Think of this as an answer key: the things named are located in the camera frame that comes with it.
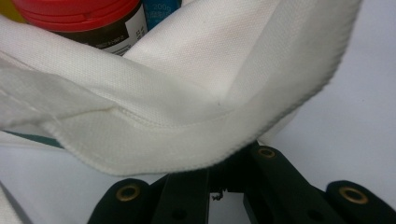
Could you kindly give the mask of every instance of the brass grommet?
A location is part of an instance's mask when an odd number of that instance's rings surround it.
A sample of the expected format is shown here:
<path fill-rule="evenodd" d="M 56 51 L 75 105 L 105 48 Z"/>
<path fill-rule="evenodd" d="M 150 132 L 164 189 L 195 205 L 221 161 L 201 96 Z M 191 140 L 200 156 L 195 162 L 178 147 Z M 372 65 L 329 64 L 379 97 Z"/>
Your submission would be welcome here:
<path fill-rule="evenodd" d="M 129 202 L 140 194 L 140 188 L 136 184 L 126 185 L 117 190 L 116 197 L 121 202 Z"/>
<path fill-rule="evenodd" d="M 369 202 L 367 196 L 358 189 L 354 189 L 352 187 L 341 187 L 338 191 L 345 199 L 352 203 L 366 204 Z"/>
<path fill-rule="evenodd" d="M 276 156 L 275 152 L 269 148 L 260 148 L 258 152 L 265 159 L 273 159 Z"/>

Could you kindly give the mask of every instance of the red lid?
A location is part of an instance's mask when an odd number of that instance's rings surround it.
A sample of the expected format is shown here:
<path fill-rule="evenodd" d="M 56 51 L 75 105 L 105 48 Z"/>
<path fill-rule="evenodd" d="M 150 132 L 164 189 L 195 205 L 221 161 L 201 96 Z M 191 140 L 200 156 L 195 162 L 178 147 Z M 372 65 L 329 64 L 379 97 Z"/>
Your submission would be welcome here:
<path fill-rule="evenodd" d="M 127 15 L 140 0 L 13 0 L 29 23 L 46 30 L 78 32 L 100 28 Z"/>

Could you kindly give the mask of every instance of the red container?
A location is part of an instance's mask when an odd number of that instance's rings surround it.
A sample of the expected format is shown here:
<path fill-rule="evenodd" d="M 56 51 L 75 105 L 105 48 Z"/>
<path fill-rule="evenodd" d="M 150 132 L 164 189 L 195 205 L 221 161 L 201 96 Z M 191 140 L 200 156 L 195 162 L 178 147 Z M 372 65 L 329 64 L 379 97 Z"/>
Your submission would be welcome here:
<path fill-rule="evenodd" d="M 30 24 L 122 55 L 147 32 L 140 0 L 13 0 Z"/>

